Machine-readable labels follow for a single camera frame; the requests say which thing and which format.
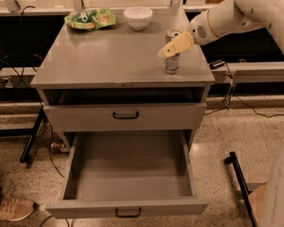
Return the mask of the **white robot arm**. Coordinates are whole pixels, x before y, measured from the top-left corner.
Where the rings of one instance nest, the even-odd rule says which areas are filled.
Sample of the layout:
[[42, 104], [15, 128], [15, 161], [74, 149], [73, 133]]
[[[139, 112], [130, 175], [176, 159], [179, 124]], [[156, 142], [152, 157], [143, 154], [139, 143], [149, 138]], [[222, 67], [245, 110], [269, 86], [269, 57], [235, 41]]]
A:
[[[231, 34], [266, 28], [284, 55], [284, 0], [224, 0], [195, 17], [187, 31], [158, 52], [173, 57], [194, 44], [205, 45]], [[225, 159], [235, 169], [253, 227], [284, 227], [284, 147], [276, 156], [266, 184], [249, 191], [235, 152]]]

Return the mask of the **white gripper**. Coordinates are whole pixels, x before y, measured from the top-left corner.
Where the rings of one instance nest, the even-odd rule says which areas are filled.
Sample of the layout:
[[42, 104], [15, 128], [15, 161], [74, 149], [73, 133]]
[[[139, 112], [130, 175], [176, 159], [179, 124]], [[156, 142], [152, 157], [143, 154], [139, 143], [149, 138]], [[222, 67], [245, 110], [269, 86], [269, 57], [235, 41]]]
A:
[[209, 10], [195, 16], [189, 22], [187, 31], [168, 31], [166, 33], [167, 43], [158, 51], [158, 57], [160, 59], [170, 58], [188, 50], [194, 43], [206, 45], [217, 40], [209, 24]]

